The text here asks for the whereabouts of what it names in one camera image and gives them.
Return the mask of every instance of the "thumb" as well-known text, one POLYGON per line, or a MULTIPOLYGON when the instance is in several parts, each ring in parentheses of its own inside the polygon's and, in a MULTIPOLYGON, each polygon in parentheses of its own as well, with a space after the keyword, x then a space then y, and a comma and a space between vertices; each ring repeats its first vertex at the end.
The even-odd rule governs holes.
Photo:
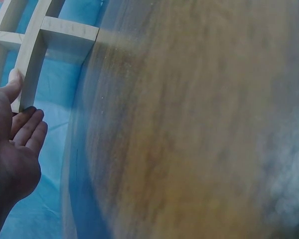
POLYGON ((10 103, 18 97, 21 92, 23 80, 20 72, 17 69, 12 69, 9 74, 9 83, 0 88, 0 92, 3 92, 8 98, 10 103))

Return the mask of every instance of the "palm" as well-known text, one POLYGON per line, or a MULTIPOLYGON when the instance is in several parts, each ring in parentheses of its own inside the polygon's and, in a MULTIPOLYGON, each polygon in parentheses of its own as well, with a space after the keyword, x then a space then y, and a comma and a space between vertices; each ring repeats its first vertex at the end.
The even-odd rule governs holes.
POLYGON ((31 107, 12 117, 10 104, 20 92, 18 83, 0 88, 0 182, 17 201, 32 193, 39 182, 38 156, 47 133, 43 111, 31 107))

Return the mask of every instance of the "wood grain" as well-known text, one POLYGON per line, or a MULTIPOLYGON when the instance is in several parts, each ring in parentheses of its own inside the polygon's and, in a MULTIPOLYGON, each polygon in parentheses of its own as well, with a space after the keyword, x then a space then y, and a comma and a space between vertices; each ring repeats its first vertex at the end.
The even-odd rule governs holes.
MULTIPOLYGON (((0 8, 0 33, 1 31, 15 31, 22 16, 27 0, 6 0, 0 8)), ((0 45, 0 82, 5 65, 8 49, 0 45)))
POLYGON ((299 1, 109 0, 65 150, 65 238, 299 238, 299 1))

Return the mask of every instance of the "blue tarp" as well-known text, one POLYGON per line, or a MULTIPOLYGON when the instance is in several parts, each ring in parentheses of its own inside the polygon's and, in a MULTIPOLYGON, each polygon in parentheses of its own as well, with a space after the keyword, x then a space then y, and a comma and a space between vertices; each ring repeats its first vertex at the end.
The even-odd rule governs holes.
MULTIPOLYGON (((17 32, 25 33, 37 0, 29 0, 17 32)), ((66 0, 60 18, 95 25, 102 0, 66 0)), ((7 58, 2 85, 14 67, 17 53, 7 58)), ((39 161, 42 177, 35 192, 11 211, 0 239, 62 238, 60 175, 65 138, 81 66, 44 60, 35 106, 45 112, 49 132, 39 161)))

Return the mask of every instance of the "wooden lattice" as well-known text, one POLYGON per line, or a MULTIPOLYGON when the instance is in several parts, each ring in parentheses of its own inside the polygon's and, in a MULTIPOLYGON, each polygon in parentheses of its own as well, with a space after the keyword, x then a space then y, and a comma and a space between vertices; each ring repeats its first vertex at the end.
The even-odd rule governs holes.
POLYGON ((20 112, 34 103, 44 57, 82 63, 99 29, 59 19, 65 0, 39 0, 25 34, 15 33, 27 0, 5 0, 0 9, 0 82, 7 54, 18 51, 15 67, 24 79, 22 93, 11 105, 20 112))

